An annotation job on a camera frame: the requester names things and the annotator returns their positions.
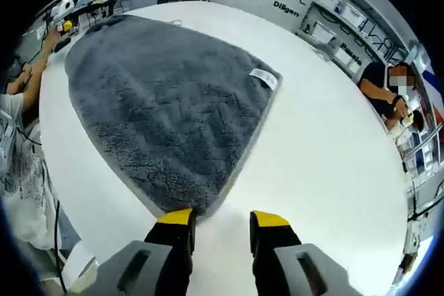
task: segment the white table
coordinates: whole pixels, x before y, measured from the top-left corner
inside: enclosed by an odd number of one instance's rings
[[[407,197],[399,154],[352,81],[290,32],[215,3],[168,3],[129,14],[249,51],[284,81],[222,207],[197,226],[189,295],[256,295],[249,213],[280,214],[304,243],[341,264],[365,295],[385,293],[402,259]],[[64,59],[51,56],[40,94],[46,162],[86,246],[104,262],[144,239],[155,218],[96,151],[71,106]]]

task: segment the man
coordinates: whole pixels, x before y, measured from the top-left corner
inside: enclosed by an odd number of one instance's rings
[[[0,95],[0,109],[13,120],[16,129],[10,167],[0,175],[0,193],[15,236],[43,250],[53,247],[55,200],[40,148],[40,134],[35,130],[38,125],[25,130],[22,116],[38,104],[42,74],[59,39],[57,30],[48,33],[24,92]]]
[[[372,62],[364,69],[358,87],[376,112],[385,116],[389,131],[411,114],[402,97],[415,87],[415,73],[408,64],[400,62],[386,67],[381,62]],[[413,126],[422,130],[424,119],[420,112],[414,114]]]

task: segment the white t-shirt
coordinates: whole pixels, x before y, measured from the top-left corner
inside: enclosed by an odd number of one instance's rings
[[[0,95],[0,109],[9,114],[19,129],[25,132],[22,108],[23,94]],[[31,139],[40,142],[36,136]],[[9,191],[3,192],[3,201],[13,234],[38,249],[53,248],[56,206],[48,170],[41,148],[18,131],[8,177],[13,187],[11,190],[9,186]]]

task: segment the towel label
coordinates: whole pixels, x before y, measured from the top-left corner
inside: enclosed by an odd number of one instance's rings
[[[264,71],[262,69],[253,69],[250,73],[250,76],[254,76],[264,81],[271,88],[272,91],[275,91],[276,87],[278,86],[277,78],[270,72]]]

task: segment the fluffy gray towel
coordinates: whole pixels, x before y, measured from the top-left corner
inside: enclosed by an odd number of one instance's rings
[[[113,170],[161,210],[194,207],[200,215],[271,101],[253,69],[281,78],[221,40],[125,15],[92,27],[65,62],[73,106]]]

